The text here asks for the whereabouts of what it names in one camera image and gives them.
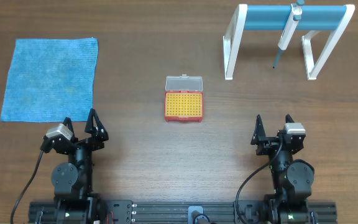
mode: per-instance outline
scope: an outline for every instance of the blue towel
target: blue towel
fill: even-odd
[[[95,38],[16,40],[1,121],[86,121],[97,59]]]

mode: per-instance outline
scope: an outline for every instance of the box lid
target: box lid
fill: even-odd
[[[203,77],[167,76],[165,91],[203,91]]]

